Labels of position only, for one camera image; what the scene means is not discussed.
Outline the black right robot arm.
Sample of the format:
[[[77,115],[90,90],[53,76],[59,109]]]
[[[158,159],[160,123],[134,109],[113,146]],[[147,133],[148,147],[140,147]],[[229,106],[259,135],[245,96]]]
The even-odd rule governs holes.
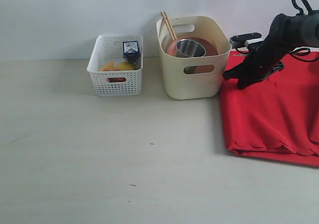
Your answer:
[[[308,55],[310,48],[319,46],[319,12],[287,16],[277,15],[265,39],[257,32],[234,35],[233,49],[246,47],[244,60],[223,73],[224,80],[236,79],[237,87],[244,89],[264,81],[284,68],[282,59],[290,54],[296,59]]]

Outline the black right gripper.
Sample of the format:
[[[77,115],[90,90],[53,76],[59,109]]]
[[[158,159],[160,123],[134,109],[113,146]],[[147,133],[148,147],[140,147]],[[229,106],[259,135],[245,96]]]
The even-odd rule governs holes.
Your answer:
[[[284,57],[284,45],[250,44],[249,54],[241,63],[243,68],[233,67],[223,73],[224,80],[236,79],[237,88],[243,90],[264,78]]]

